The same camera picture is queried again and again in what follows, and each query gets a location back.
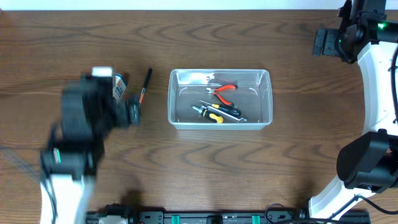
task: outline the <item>green clip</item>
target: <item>green clip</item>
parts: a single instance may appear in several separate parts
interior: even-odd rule
[[[260,216],[259,215],[252,215],[251,220],[253,224],[260,224]]]
[[[180,216],[172,215],[172,224],[180,224]]]

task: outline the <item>screwdriver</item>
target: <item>screwdriver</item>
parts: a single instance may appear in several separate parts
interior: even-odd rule
[[[203,101],[203,100],[199,100],[199,101],[204,103],[204,104],[210,105],[210,106],[212,106],[214,108],[217,108],[220,111],[228,113],[228,114],[230,114],[232,116],[235,116],[235,117],[240,116],[241,113],[242,113],[239,109],[232,108],[230,106],[217,105],[215,103],[209,103],[209,102],[206,102],[206,101]]]
[[[224,118],[222,116],[218,116],[217,114],[214,114],[205,108],[199,108],[195,105],[192,105],[192,108],[197,111],[201,116],[204,116],[214,123],[221,124],[222,122],[224,122]]]
[[[232,119],[232,120],[234,120],[234,121],[237,121],[237,122],[240,122],[240,121],[248,121],[248,119],[247,118],[237,118],[237,117],[235,117],[235,116],[232,116],[232,115],[230,115],[229,113],[225,113],[225,112],[222,112],[222,111],[220,111],[219,109],[217,109],[217,108],[214,108],[214,107],[212,107],[212,106],[205,106],[205,105],[200,105],[200,108],[202,108],[202,109],[204,109],[204,110],[208,110],[208,111],[210,111],[210,112],[212,112],[212,113],[219,113],[219,114],[222,114],[222,115],[224,115],[224,116],[226,116],[227,118],[230,118],[230,119]]]

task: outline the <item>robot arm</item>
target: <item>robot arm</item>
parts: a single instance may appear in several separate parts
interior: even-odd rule
[[[111,68],[95,67],[62,92],[62,138],[54,128],[40,155],[41,224],[85,223],[103,140],[113,128],[138,124],[138,100],[115,97],[117,82]]]
[[[310,199],[311,218],[339,220],[361,201],[357,195],[371,197],[398,187],[398,125],[391,88],[398,25],[386,21],[385,6],[386,1],[380,0],[347,0],[340,9],[340,28],[317,32],[314,55],[340,57],[348,63],[358,61],[364,83],[365,121],[364,135],[340,151],[338,175]]]

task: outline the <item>yellow screwdriver handle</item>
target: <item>yellow screwdriver handle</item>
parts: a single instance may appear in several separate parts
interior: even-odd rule
[[[203,113],[203,116],[214,123],[221,124],[222,122],[224,122],[224,118],[222,116],[217,116],[214,113],[209,113],[208,110],[205,110],[205,112]]]

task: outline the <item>white wall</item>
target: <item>white wall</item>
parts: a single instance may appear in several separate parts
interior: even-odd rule
[[[345,0],[0,0],[2,10],[338,9]],[[387,0],[398,9],[398,0]]]

